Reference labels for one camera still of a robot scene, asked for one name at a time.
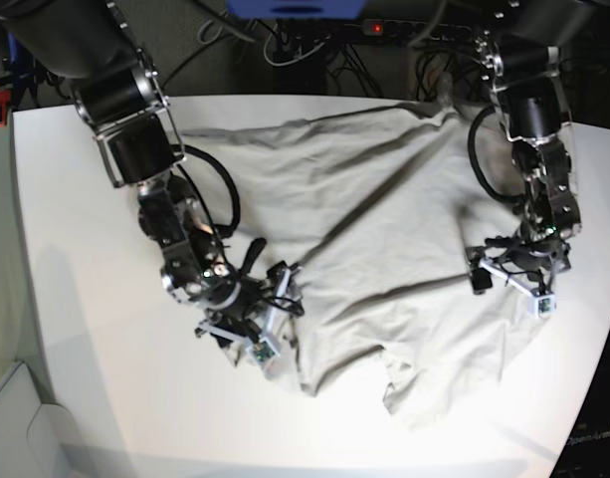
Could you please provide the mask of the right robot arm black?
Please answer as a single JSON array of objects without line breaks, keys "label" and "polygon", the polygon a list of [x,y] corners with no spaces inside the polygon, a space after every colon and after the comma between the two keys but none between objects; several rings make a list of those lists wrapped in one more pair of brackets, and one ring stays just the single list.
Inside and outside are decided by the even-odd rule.
[{"label": "right robot arm black", "polygon": [[162,253],[161,282],[178,303],[201,309],[198,335],[223,347],[261,354],[278,349],[278,313],[300,317],[297,267],[278,263],[265,278],[252,268],[266,242],[254,240],[240,266],[224,240],[241,218],[232,176],[217,165],[232,200],[232,219],[218,225],[183,168],[188,156],[215,163],[183,144],[150,56],[111,1],[0,1],[0,24],[51,73],[64,78],[81,119],[91,128],[111,184],[135,190],[143,233]]}]

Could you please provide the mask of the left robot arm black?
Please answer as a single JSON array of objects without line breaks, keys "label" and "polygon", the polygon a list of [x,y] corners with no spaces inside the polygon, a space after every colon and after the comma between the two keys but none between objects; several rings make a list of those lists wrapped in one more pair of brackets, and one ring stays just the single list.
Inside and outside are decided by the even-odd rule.
[{"label": "left robot arm black", "polygon": [[[594,14],[592,1],[482,1],[473,42],[485,72],[490,105],[473,120],[467,139],[478,183],[495,201],[520,215],[508,237],[467,250],[475,294],[502,277],[527,280],[535,298],[552,295],[556,276],[569,268],[569,240],[582,228],[571,153],[562,137],[571,115],[560,81],[561,47]],[[509,195],[485,177],[476,150],[483,121],[496,116],[511,145],[523,191]]]}]

